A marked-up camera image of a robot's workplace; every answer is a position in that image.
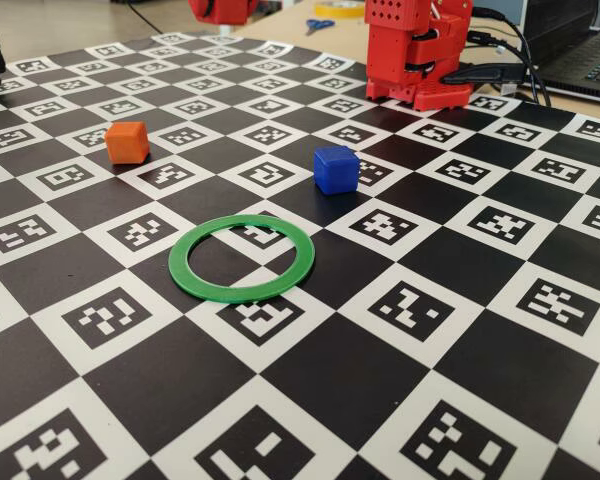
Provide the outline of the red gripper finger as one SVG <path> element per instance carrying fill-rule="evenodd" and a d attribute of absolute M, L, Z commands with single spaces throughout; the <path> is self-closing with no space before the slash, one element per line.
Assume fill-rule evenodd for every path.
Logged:
<path fill-rule="evenodd" d="M 189 0 L 195 18 L 200 22 L 213 22 L 214 0 Z"/>
<path fill-rule="evenodd" d="M 251 18 L 254 21 L 273 15 L 281 10 L 281 2 L 278 0 L 260 0 Z"/>

